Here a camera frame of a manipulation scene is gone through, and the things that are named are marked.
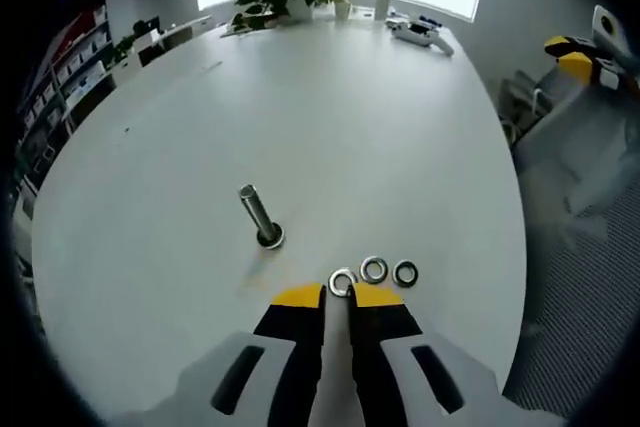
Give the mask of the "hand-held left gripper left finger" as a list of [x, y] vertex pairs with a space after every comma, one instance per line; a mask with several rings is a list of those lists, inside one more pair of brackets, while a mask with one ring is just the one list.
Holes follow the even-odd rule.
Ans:
[[306, 426], [322, 371], [326, 288], [276, 295], [255, 329], [235, 332], [179, 375], [156, 406], [115, 426]]

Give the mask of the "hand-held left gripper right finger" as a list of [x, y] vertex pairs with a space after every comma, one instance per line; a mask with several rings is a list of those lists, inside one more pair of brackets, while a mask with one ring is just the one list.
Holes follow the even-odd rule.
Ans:
[[394, 291], [349, 288], [352, 376], [367, 426], [562, 426], [504, 397], [494, 372], [419, 323]]

